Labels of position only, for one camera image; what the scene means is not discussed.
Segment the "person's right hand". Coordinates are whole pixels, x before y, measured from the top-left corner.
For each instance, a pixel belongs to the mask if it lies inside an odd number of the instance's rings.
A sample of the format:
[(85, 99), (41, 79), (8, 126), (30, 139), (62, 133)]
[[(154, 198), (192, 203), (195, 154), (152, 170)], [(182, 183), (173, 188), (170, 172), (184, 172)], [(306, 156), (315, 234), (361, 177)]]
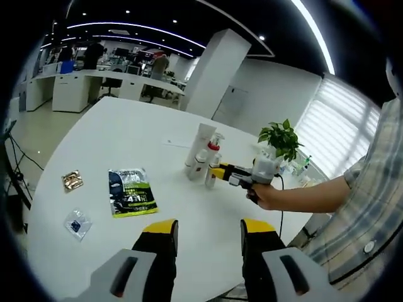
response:
[(284, 210), (284, 192), (269, 184), (253, 184), (247, 190), (246, 198), (264, 210)]

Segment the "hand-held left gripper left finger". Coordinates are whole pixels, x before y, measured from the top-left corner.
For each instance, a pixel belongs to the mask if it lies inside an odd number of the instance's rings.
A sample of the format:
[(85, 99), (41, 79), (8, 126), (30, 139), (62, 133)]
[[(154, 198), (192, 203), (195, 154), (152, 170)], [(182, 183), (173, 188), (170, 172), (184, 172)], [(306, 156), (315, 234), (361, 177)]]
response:
[(68, 301), (170, 301), (176, 278), (178, 220), (145, 227), (133, 247), (121, 249)]

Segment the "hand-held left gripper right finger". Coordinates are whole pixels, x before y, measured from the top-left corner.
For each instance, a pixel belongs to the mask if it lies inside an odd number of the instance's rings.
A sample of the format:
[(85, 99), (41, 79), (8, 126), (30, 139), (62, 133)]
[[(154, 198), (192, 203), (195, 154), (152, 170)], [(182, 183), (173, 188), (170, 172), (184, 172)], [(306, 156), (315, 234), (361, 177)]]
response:
[(241, 220), (242, 276), (249, 301), (342, 301), (326, 271), (296, 248), (286, 248), (264, 221)]

